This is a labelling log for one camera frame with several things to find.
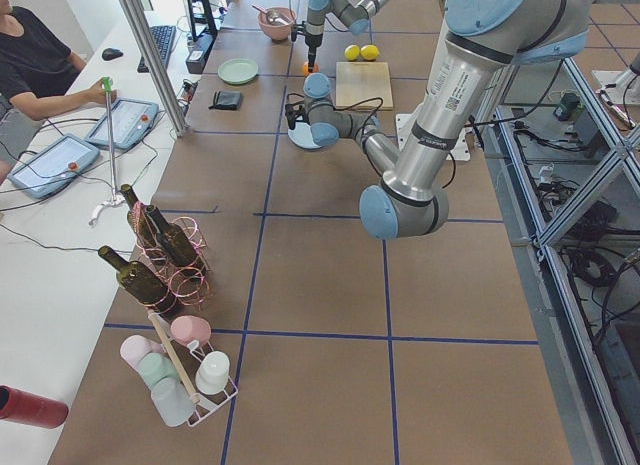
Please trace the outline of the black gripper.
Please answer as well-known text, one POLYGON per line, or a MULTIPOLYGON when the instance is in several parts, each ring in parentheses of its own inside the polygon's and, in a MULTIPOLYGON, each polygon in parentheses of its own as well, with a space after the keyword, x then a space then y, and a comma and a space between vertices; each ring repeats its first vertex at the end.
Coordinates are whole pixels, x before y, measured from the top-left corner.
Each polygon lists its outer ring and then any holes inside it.
POLYGON ((305 43, 309 47, 308 50, 308 65, 314 66, 316 64, 317 48, 322 45, 323 34, 307 34, 305 36, 305 43))

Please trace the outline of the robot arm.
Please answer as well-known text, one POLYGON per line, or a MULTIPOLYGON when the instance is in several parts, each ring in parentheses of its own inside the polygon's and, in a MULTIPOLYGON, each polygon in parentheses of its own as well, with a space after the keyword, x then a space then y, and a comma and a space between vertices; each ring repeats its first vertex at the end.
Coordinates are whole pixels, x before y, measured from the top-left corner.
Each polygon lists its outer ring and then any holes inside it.
POLYGON ((334 15, 353 35, 364 33, 375 16, 389 0, 360 0, 353 5, 349 0, 308 0, 306 19, 299 27, 308 47, 307 70, 312 73, 316 55, 322 45, 325 20, 334 15))
POLYGON ((579 53, 592 0, 445 0, 444 25, 424 99, 401 148, 364 113, 337 109, 322 73, 304 82, 302 115, 316 145, 354 140, 381 175, 359 200, 367 232, 378 239, 421 236, 448 217, 436 178, 494 73, 579 53))

